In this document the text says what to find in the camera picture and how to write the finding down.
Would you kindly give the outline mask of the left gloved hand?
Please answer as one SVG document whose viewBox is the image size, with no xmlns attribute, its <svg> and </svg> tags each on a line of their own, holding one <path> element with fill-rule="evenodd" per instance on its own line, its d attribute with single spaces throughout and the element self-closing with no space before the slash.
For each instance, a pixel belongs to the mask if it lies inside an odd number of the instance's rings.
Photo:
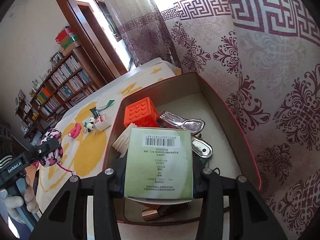
<svg viewBox="0 0 320 240">
<path fill-rule="evenodd" d="M 17 212 L 17 208 L 22 207 L 23 204 L 27 205 L 29 213 L 37 214 L 39 211 L 39 204 L 36 200 L 29 177 L 26 176 L 25 180 L 27 182 L 27 188 L 23 197 L 9 195 L 7 190 L 1 191 L 1 216 L 6 223 L 8 222 L 8 217 L 11 217 L 11 220 L 25 224 L 25 221 Z"/>
</svg>

